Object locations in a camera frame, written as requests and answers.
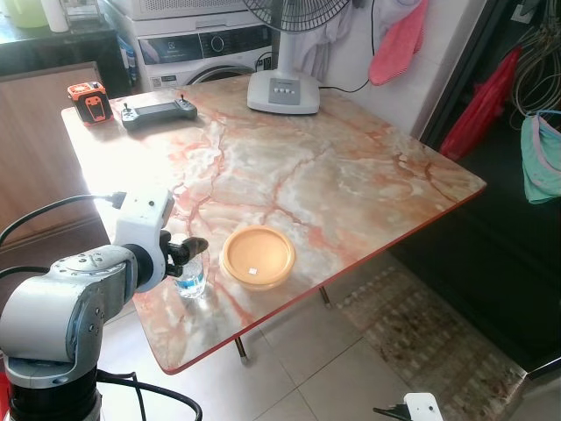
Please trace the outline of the orange and black box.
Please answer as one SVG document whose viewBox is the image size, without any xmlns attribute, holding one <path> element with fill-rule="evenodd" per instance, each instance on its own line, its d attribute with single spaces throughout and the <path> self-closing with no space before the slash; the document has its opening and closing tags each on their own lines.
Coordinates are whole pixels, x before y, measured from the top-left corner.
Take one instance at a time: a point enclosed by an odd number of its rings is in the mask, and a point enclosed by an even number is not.
<svg viewBox="0 0 561 421">
<path fill-rule="evenodd" d="M 69 99 L 81 121 L 89 125 L 97 125 L 110 121 L 113 112 L 109 104 L 107 89 L 100 82 L 83 82 L 67 88 Z"/>
</svg>

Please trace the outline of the white plastic bottle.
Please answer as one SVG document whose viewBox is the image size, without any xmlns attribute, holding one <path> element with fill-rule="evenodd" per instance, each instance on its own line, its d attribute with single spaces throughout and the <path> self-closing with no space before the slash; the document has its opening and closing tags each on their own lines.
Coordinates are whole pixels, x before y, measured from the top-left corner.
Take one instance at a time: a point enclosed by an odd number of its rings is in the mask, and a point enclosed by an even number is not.
<svg viewBox="0 0 561 421">
<path fill-rule="evenodd" d="M 71 29 L 67 20 L 67 8 L 61 0 L 40 0 L 41 8 L 49 29 L 55 33 L 68 32 Z"/>
</svg>

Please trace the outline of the white washing machine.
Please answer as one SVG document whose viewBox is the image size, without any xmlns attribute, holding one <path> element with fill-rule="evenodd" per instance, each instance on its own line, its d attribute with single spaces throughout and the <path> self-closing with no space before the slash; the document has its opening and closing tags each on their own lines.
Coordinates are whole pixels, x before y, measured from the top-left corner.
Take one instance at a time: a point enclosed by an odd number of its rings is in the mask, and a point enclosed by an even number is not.
<svg viewBox="0 0 561 421">
<path fill-rule="evenodd" d="M 97 0 L 137 92 L 276 67 L 272 28 L 244 0 Z"/>
</svg>

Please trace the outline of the teal hanging cloth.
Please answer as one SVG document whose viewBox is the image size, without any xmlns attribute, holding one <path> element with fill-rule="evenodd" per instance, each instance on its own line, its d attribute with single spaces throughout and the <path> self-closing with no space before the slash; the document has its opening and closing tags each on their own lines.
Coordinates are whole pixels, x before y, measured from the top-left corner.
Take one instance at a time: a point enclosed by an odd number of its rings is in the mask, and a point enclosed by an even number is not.
<svg viewBox="0 0 561 421">
<path fill-rule="evenodd" d="M 521 151 L 526 200 L 540 204 L 561 196 L 561 133 L 541 113 L 522 121 Z"/>
</svg>

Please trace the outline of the clear blue-label water bottle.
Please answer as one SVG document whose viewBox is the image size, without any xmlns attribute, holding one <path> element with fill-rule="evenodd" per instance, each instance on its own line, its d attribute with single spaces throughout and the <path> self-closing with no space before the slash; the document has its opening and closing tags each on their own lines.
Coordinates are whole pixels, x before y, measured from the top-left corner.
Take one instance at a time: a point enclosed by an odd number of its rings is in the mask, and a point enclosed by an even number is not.
<svg viewBox="0 0 561 421">
<path fill-rule="evenodd" d="M 204 296 L 207 288 L 207 264 L 209 263 L 209 253 L 201 252 L 194 256 L 183 268 L 181 275 L 176 278 L 175 284 L 177 291 L 183 298 L 200 298 Z"/>
</svg>

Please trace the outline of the round orange plastic bowl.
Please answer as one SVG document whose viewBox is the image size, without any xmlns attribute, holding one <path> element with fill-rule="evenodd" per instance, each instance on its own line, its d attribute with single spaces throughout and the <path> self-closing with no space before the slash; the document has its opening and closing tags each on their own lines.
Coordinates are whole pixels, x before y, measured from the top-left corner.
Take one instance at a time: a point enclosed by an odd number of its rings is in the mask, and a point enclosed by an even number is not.
<svg viewBox="0 0 561 421">
<path fill-rule="evenodd" d="M 280 230 L 264 225 L 239 228 L 224 242 L 221 269 L 248 289 L 265 291 L 288 280 L 296 249 Z"/>
</svg>

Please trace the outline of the patterned beige floor rug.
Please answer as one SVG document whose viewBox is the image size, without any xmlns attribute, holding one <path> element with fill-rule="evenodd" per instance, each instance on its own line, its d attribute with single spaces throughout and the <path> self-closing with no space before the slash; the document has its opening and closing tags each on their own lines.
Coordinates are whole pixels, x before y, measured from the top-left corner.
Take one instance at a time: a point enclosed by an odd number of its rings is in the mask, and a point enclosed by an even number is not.
<svg viewBox="0 0 561 421">
<path fill-rule="evenodd" d="M 528 373 L 409 270 L 358 268 L 336 306 L 446 421 L 508 421 Z"/>
</svg>

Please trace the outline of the black remote controller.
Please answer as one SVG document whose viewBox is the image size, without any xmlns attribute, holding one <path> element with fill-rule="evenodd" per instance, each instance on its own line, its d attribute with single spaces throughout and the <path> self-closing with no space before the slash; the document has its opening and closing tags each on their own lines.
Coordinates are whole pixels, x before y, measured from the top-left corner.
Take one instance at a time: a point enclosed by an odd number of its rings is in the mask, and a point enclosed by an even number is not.
<svg viewBox="0 0 561 421">
<path fill-rule="evenodd" d="M 179 96 L 171 102 L 160 102 L 147 107 L 132 108 L 124 104 L 120 123 L 127 132 L 137 132 L 175 121 L 196 120 L 197 108 L 192 102 Z"/>
</svg>

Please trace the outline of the white table fan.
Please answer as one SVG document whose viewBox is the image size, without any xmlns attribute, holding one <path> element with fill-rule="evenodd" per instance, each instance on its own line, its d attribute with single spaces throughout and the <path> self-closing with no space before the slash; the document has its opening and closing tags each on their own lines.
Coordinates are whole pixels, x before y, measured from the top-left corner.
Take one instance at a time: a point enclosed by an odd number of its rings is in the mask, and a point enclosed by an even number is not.
<svg viewBox="0 0 561 421">
<path fill-rule="evenodd" d="M 326 25 L 350 0 L 242 0 L 261 23 L 278 32 L 276 68 L 250 76 L 247 105 L 274 115 L 316 115 L 320 83 L 295 68 L 295 36 Z"/>
</svg>

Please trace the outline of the white hanging cloth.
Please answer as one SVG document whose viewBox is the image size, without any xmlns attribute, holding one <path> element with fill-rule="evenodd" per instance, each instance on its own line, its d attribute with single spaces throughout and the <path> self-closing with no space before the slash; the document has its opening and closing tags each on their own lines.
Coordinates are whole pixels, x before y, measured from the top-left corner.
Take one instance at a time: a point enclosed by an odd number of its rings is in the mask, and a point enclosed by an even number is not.
<svg viewBox="0 0 561 421">
<path fill-rule="evenodd" d="M 347 0 L 347 4 L 332 20 L 313 31 L 296 33 L 293 38 L 292 64 L 296 71 L 322 80 L 336 41 L 352 28 L 352 21 L 364 11 L 370 0 Z"/>
</svg>

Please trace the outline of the brown wooden cabinet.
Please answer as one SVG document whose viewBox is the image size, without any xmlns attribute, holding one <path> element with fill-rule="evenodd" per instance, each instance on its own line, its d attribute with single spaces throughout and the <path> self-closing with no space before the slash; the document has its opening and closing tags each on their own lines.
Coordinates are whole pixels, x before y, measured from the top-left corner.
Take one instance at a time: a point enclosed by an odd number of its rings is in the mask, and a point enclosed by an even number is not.
<svg viewBox="0 0 561 421">
<path fill-rule="evenodd" d="M 67 88 L 100 81 L 92 61 L 0 76 L 0 232 L 50 203 L 87 194 L 61 112 Z"/>
</svg>

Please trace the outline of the green plastic basin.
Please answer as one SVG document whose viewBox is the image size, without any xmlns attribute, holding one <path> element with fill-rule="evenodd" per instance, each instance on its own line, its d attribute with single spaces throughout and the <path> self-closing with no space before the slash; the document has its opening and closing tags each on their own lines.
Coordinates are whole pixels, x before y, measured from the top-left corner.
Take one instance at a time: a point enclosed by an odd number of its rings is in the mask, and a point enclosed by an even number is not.
<svg viewBox="0 0 561 421">
<path fill-rule="evenodd" d="M 0 12 L 19 28 L 48 25 L 41 0 L 0 0 Z"/>
</svg>

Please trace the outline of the red hanging bag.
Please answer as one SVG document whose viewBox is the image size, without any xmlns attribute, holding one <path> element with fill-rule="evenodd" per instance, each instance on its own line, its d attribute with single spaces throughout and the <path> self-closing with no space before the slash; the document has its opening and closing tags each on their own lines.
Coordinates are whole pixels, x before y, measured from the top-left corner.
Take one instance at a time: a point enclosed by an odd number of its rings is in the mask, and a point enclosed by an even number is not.
<svg viewBox="0 0 561 421">
<path fill-rule="evenodd" d="M 502 113 L 502 105 L 508 100 L 513 88 L 521 55 L 522 46 L 515 46 L 504 57 L 493 75 L 480 85 L 476 96 L 472 98 L 445 137 L 438 151 L 441 155 L 459 161 L 480 143 L 490 125 Z"/>
</svg>

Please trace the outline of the pink hanging cloth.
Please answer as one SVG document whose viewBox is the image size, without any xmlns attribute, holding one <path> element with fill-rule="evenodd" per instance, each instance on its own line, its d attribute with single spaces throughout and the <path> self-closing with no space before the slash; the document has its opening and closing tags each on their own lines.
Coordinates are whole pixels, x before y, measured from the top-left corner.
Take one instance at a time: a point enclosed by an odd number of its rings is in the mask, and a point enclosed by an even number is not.
<svg viewBox="0 0 561 421">
<path fill-rule="evenodd" d="M 368 69 L 376 87 L 408 71 L 423 44 L 430 0 L 376 0 L 373 3 L 375 53 Z"/>
</svg>

